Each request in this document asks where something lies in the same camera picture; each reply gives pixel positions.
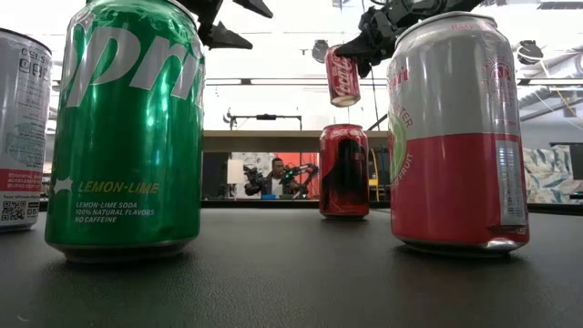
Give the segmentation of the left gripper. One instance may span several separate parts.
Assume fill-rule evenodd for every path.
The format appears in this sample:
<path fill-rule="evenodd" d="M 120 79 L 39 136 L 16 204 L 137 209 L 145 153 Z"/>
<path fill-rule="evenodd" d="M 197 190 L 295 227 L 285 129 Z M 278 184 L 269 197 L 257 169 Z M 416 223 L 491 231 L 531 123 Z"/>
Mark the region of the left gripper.
<path fill-rule="evenodd" d="M 213 25 L 223 0 L 177 0 L 194 14 L 199 21 L 202 43 L 209 49 L 235 48 L 252 49 L 252 43 L 229 30 L 222 22 Z M 263 0 L 232 0 L 237 5 L 266 18 L 273 18 L 273 13 Z"/>

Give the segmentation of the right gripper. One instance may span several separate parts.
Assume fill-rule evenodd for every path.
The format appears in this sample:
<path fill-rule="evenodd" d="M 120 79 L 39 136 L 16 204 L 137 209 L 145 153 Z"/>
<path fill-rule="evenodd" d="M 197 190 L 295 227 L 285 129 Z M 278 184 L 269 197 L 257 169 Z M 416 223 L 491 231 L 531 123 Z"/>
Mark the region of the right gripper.
<path fill-rule="evenodd" d="M 358 75 L 366 78 L 372 70 L 369 62 L 383 59 L 379 50 L 394 50 L 398 37 L 409 27 L 454 6 L 455 0 L 387 0 L 363 15 L 361 35 L 339 46 L 335 54 L 358 60 Z"/>

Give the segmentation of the red Coca-Cola can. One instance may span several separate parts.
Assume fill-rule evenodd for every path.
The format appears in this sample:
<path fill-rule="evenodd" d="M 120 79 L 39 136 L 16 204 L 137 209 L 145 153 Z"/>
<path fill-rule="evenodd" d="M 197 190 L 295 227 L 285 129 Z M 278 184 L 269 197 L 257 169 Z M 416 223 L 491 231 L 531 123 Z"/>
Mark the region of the red Coca-Cola can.
<path fill-rule="evenodd" d="M 331 104 L 337 108 L 347 108 L 361 99 L 361 92 L 357 64 L 353 59 L 337 54 L 341 46 L 339 44 L 327 50 L 324 64 Z"/>
<path fill-rule="evenodd" d="M 369 213 L 368 138 L 354 124 L 325 127 L 319 139 L 319 210 L 329 220 L 361 220 Z"/>

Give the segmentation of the slim white Celsius can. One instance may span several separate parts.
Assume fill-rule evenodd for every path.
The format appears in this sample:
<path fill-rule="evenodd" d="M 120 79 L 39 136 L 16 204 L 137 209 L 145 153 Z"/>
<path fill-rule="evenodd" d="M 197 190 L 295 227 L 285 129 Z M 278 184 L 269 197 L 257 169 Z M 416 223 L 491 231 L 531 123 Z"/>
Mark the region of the slim white Celsius can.
<path fill-rule="evenodd" d="M 47 46 L 0 27 L 0 233 L 37 222 L 51 68 Z"/>

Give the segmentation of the wooden shelf with black legs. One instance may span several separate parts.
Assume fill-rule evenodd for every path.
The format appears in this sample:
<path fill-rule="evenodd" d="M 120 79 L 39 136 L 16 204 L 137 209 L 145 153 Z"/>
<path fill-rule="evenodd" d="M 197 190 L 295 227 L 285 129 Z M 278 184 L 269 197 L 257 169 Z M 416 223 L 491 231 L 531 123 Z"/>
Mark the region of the wooden shelf with black legs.
<path fill-rule="evenodd" d="M 205 152 L 317 152 L 319 130 L 205 130 Z"/>

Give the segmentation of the black round ceiling fixture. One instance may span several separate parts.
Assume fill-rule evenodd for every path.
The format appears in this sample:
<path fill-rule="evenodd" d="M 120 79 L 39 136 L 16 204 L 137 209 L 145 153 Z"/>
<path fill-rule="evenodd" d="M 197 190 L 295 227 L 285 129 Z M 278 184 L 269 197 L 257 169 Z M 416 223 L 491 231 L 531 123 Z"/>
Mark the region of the black round ceiling fixture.
<path fill-rule="evenodd" d="M 324 39 L 317 39 L 314 41 L 314 45 L 312 47 L 312 58 L 320 63 L 323 64 L 325 61 L 326 53 L 329 49 L 329 45 L 326 40 Z"/>
<path fill-rule="evenodd" d="M 523 65 L 534 65 L 543 59 L 544 55 L 535 40 L 520 41 L 517 48 L 517 59 Z"/>

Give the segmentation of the orange red panel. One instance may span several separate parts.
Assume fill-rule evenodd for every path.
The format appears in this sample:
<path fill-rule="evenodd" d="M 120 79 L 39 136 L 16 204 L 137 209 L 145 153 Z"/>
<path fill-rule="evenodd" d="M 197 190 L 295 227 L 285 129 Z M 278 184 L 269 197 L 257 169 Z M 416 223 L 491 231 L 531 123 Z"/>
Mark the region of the orange red panel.
<path fill-rule="evenodd" d="M 277 152 L 276 156 L 283 160 L 287 167 L 298 167 L 305 164 L 318 165 L 319 155 L 316 152 Z M 317 199 L 320 194 L 319 174 L 316 174 L 307 185 L 308 198 Z"/>

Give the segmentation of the small white board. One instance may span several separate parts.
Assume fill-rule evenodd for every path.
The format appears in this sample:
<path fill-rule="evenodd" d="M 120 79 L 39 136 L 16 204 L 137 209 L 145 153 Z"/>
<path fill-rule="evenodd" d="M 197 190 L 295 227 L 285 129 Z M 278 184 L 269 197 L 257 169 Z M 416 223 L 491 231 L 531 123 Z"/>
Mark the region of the small white board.
<path fill-rule="evenodd" d="M 245 182 L 244 163 L 242 159 L 229 159 L 227 161 L 227 183 L 230 185 Z"/>

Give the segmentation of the person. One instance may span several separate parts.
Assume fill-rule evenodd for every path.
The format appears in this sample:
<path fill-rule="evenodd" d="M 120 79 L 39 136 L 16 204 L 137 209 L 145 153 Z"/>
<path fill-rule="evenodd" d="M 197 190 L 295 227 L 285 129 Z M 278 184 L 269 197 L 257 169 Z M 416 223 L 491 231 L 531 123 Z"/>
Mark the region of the person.
<path fill-rule="evenodd" d="M 263 179 L 261 195 L 291 195 L 291 183 L 283 183 L 284 163 L 280 158 L 274 158 L 271 162 L 271 172 Z"/>

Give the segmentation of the white and pink seltzer can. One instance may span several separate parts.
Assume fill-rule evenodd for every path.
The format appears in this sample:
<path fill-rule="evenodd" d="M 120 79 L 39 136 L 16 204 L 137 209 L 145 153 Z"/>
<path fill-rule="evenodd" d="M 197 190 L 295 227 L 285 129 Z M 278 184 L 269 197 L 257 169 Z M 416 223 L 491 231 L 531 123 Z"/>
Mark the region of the white and pink seltzer can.
<path fill-rule="evenodd" d="M 457 11 L 415 24 L 386 77 L 393 235 L 465 256 L 526 245 L 515 61 L 496 21 Z"/>

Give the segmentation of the green Sprite can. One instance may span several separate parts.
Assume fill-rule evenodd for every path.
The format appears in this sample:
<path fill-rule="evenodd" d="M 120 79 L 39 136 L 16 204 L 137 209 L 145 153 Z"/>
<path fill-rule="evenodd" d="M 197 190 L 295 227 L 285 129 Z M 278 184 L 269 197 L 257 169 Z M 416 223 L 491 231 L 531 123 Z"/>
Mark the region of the green Sprite can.
<path fill-rule="evenodd" d="M 199 235 L 204 79 L 178 0 L 90 0 L 71 18 L 48 245 L 114 263 L 173 256 Z"/>

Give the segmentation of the leaf patterned panel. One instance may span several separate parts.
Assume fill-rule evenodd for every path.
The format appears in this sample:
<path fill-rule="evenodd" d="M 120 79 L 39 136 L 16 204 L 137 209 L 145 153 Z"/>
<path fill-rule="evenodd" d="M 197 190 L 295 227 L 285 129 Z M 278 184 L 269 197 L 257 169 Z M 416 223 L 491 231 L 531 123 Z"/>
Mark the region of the leaf patterned panel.
<path fill-rule="evenodd" d="M 573 177 L 570 147 L 523 148 L 528 203 L 578 204 L 571 195 L 583 192 L 583 180 Z"/>

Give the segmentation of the black table mat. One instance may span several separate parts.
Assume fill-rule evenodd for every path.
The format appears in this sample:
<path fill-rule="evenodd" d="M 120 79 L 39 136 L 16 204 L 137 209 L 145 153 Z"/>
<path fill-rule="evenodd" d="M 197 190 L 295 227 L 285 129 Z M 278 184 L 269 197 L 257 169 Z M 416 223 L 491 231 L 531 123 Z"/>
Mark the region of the black table mat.
<path fill-rule="evenodd" d="M 411 251 L 389 216 L 204 210 L 171 259 L 67 262 L 44 227 L 0 235 L 0 328 L 583 328 L 583 217 L 534 214 L 497 259 Z"/>

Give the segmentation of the black aluminium table frame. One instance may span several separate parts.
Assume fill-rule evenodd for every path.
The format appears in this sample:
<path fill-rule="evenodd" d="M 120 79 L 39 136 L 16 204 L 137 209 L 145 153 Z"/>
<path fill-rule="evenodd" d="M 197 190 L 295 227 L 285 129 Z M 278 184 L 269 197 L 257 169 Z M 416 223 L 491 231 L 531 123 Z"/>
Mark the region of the black aluminium table frame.
<path fill-rule="evenodd" d="M 318 200 L 202 200 L 202 209 L 319 209 Z M 583 217 L 583 204 L 528 203 L 529 213 L 570 215 Z"/>

